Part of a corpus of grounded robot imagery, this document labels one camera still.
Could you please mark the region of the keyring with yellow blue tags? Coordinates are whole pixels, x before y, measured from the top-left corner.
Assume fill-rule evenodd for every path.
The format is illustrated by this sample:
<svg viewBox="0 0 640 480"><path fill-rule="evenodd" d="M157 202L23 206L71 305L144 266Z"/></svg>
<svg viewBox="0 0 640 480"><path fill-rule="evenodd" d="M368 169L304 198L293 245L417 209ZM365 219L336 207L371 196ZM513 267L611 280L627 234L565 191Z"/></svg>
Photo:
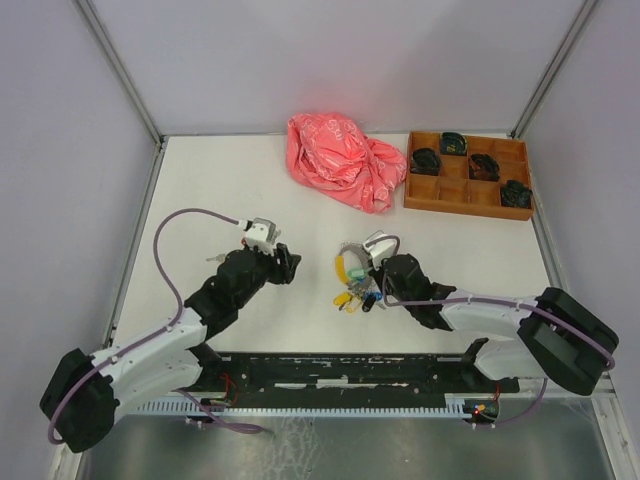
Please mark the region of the keyring with yellow blue tags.
<svg viewBox="0 0 640 480"><path fill-rule="evenodd" d="M368 275L363 279L349 279L347 271L353 268L365 268ZM334 259L334 270L344 291L333 300L340 311L353 314L357 311L369 313L375 307L385 310L380 292L372 273L370 258L360 244L343 243Z"/></svg>

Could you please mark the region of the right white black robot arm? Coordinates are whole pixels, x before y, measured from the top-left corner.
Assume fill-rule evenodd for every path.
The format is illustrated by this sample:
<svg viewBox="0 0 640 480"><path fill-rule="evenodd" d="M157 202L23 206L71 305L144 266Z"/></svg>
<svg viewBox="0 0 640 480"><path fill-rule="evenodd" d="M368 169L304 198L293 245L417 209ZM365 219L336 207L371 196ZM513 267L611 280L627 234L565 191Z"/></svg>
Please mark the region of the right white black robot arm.
<svg viewBox="0 0 640 480"><path fill-rule="evenodd" d="M618 335L562 289L521 299L481 296L430 281L410 254L377 255L371 264L386 306L404 308L431 330L479 334L458 368L469 390L541 378L589 396L615 365Z"/></svg>

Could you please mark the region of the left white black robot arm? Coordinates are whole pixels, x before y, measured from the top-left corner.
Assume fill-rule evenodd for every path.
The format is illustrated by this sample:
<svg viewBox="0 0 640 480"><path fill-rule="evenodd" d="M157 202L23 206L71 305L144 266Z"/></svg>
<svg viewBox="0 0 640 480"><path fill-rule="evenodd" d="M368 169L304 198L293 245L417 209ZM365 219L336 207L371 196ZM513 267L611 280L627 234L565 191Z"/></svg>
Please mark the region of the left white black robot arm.
<svg viewBox="0 0 640 480"><path fill-rule="evenodd" d="M193 385L215 387L221 366L207 341L237 321L265 285L290 284L301 260L282 243L271 255L234 250L167 324L91 354L67 352L39 402L49 442L82 453L150 400Z"/></svg>

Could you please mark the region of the green tag key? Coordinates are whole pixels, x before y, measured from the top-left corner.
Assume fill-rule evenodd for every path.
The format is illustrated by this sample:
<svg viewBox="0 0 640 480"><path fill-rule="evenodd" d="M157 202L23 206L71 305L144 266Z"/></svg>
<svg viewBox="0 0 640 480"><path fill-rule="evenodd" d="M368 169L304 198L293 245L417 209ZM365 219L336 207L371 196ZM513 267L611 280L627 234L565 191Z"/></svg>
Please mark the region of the green tag key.
<svg viewBox="0 0 640 480"><path fill-rule="evenodd" d="M368 275L368 270L365 268L353 268L347 271L347 277L349 279L363 279Z"/></svg>

